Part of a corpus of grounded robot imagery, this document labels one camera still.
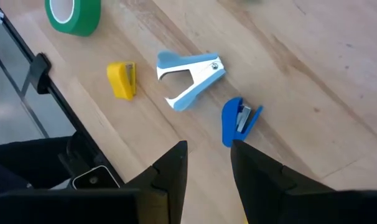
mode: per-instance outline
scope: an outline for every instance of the staple remover jaw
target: staple remover jaw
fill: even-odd
[[[260,106],[250,121],[252,109],[243,105],[242,97],[229,100],[221,113],[222,141],[226,147],[231,147],[233,140],[244,141],[255,122],[258,120],[263,107]]]
[[[190,72],[193,78],[193,85],[174,99],[165,98],[168,104],[176,111],[190,109],[197,95],[226,73],[218,54],[188,57],[181,57],[170,51],[163,51],[158,54],[157,76],[159,81],[168,73],[185,70]]]

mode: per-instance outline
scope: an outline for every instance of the floor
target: floor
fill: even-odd
[[[50,95],[26,81],[29,63],[0,25],[0,144],[69,136],[75,132]]]

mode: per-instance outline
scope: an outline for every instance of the wooden tabletop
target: wooden tabletop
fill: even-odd
[[[184,223],[242,223],[221,143],[221,109],[241,95],[264,105],[246,142],[335,189],[377,189],[377,1],[110,0],[90,37],[57,32],[43,0],[0,1],[114,168],[129,181],[188,141]],[[157,53],[218,52],[227,74],[195,108],[165,101],[185,76],[158,82]],[[137,95],[116,99],[106,76],[137,63]]]

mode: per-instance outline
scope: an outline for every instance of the green tape roll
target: green tape roll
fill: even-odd
[[[59,32],[89,36],[101,13],[101,0],[45,0],[47,17]]]

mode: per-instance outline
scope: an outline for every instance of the phone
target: phone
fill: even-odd
[[[119,184],[105,166],[98,166],[72,180],[75,189],[115,189]]]

